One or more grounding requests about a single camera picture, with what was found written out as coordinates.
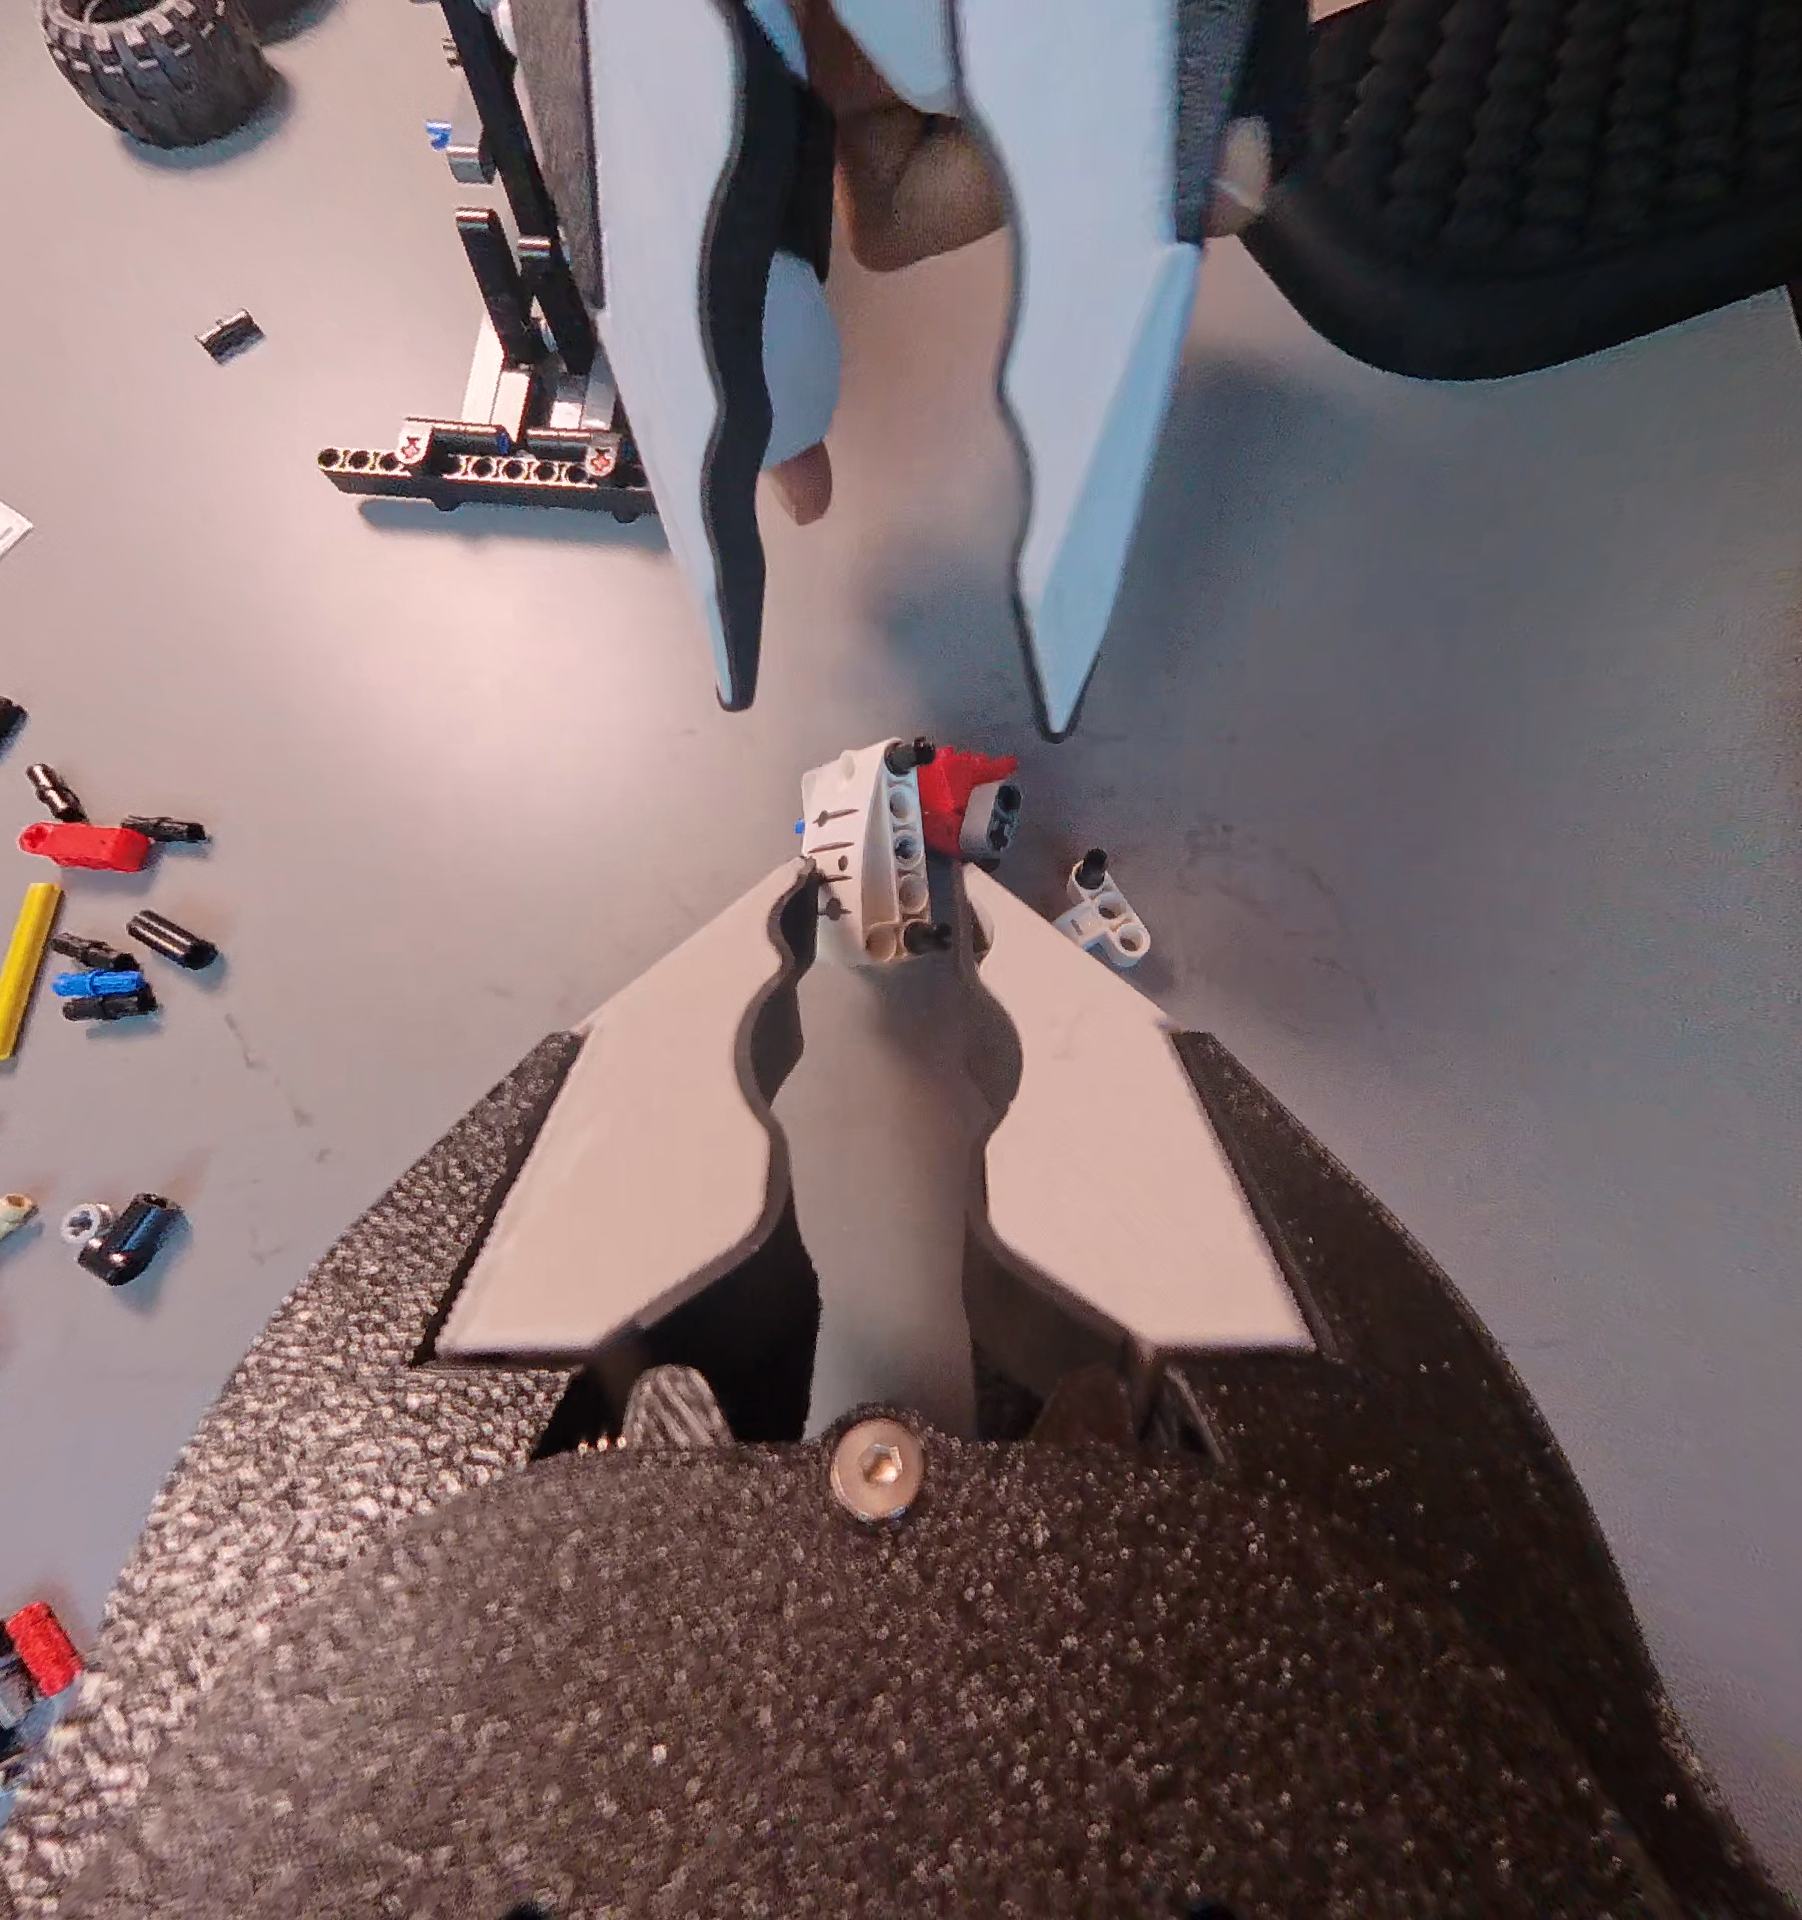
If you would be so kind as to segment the black mesh office chair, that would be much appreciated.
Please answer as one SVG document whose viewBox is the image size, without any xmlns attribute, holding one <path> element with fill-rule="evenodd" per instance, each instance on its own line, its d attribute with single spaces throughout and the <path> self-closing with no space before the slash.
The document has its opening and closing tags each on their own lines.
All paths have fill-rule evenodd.
<svg viewBox="0 0 1802 1920">
<path fill-rule="evenodd" d="M 1282 25 L 1260 273 L 1414 379 L 1553 369 L 1802 278 L 1802 0 L 1375 0 Z"/>
</svg>

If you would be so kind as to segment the black toy tyre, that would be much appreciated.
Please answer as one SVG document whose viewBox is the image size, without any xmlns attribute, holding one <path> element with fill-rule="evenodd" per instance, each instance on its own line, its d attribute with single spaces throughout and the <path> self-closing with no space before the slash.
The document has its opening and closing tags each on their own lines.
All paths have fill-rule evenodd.
<svg viewBox="0 0 1802 1920">
<path fill-rule="evenodd" d="M 141 146 L 242 132 L 274 68 L 230 0 L 40 0 L 40 34 L 73 92 Z"/>
</svg>

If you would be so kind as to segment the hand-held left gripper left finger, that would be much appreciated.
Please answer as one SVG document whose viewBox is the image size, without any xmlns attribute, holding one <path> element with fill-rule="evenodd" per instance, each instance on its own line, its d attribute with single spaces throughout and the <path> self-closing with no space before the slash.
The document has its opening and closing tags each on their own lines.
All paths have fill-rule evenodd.
<svg viewBox="0 0 1802 1920">
<path fill-rule="evenodd" d="M 430 1328 L 435 1362 L 582 1366 L 621 1426 L 652 1362 L 736 1435 L 804 1435 L 818 1280 L 770 1092 L 801 1063 L 813 878 L 763 878 L 575 1033 Z"/>
</svg>

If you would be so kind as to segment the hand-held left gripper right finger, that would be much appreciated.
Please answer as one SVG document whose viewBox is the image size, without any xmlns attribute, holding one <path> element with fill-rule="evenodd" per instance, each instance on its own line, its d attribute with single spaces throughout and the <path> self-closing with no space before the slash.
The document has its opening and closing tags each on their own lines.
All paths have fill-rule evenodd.
<svg viewBox="0 0 1802 1920">
<path fill-rule="evenodd" d="M 984 1366 L 1047 1401 L 1103 1362 L 1144 1420 L 1180 1358 L 1312 1353 L 1176 1024 L 1001 881 L 965 881 L 964 909 L 990 1107 L 964 1310 Z"/>
</svg>

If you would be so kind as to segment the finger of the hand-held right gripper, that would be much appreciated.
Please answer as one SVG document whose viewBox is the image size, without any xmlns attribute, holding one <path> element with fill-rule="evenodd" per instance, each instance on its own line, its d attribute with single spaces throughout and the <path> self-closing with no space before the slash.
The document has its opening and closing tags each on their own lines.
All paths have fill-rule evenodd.
<svg viewBox="0 0 1802 1920">
<path fill-rule="evenodd" d="M 591 3 L 600 323 L 726 709 L 756 701 L 756 478 L 840 400 L 833 132 L 793 3 Z"/>
<path fill-rule="evenodd" d="M 1047 734 L 1077 728 L 1193 315 L 1176 237 L 1176 3 L 964 0 L 955 86 L 1012 237 L 996 393 L 1032 508 L 1012 611 Z"/>
</svg>

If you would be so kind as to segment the partly built toy brick vehicle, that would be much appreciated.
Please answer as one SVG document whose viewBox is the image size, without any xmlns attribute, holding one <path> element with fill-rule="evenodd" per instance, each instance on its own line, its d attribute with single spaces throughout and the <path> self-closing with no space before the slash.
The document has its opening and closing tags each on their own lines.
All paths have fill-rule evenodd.
<svg viewBox="0 0 1802 1920">
<path fill-rule="evenodd" d="M 457 243 L 483 294 L 460 414 L 411 414 L 392 447 L 322 447 L 316 466 L 339 494 L 457 505 L 540 505 L 652 514 L 621 383 L 592 334 L 555 204 L 529 142 L 503 3 L 445 0 L 457 109 L 430 123 L 460 183 L 501 183 L 494 204 L 457 204 Z"/>
</svg>

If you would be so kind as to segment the white three-hole brick connector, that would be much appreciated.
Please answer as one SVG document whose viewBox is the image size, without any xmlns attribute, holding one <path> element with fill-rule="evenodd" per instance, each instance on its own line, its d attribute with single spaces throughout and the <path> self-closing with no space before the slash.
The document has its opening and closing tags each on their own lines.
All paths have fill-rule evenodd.
<svg viewBox="0 0 1802 1920">
<path fill-rule="evenodd" d="M 1066 909 L 1052 920 L 1073 948 L 1132 972 L 1150 951 L 1150 930 L 1109 871 L 1109 853 L 1089 847 L 1066 871 Z"/>
</svg>

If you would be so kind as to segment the person's right hand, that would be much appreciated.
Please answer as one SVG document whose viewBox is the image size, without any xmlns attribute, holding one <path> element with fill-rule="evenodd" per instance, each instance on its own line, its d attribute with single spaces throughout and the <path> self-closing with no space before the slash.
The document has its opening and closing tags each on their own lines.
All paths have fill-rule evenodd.
<svg viewBox="0 0 1802 1920">
<path fill-rule="evenodd" d="M 1001 189 L 979 135 L 905 101 L 840 109 L 833 204 L 866 273 L 964 253 L 1001 225 Z"/>
</svg>

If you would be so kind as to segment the grey desk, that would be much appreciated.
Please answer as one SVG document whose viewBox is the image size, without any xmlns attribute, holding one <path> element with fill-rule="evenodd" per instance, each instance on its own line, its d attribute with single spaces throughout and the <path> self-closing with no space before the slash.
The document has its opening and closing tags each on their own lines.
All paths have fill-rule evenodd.
<svg viewBox="0 0 1802 1920">
<path fill-rule="evenodd" d="M 96 1628 L 297 1270 L 552 1024 L 793 853 L 884 732 L 1109 847 L 1137 972 L 1451 1265 L 1802 1898 L 1802 349 L 1752 302 L 1403 383 L 1202 255 L 1083 728 L 1007 622 L 1007 253 L 840 253 L 833 508 L 766 499 L 747 716 L 659 526 L 358 505 L 460 400 L 435 17 L 334 3 L 284 109 L 141 160 L 0 3 L 0 1608 Z M 264 340 L 192 334 L 250 309 Z"/>
</svg>

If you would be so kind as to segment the red white black brick subassembly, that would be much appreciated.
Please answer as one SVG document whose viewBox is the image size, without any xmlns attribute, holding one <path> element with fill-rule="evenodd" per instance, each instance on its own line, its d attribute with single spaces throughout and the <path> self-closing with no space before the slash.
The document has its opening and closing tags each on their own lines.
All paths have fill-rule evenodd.
<svg viewBox="0 0 1802 1920">
<path fill-rule="evenodd" d="M 996 860 L 1019 830 L 1019 756 L 884 734 L 801 777 L 801 853 L 818 878 L 818 962 L 890 970 L 952 948 L 932 855 Z"/>
</svg>

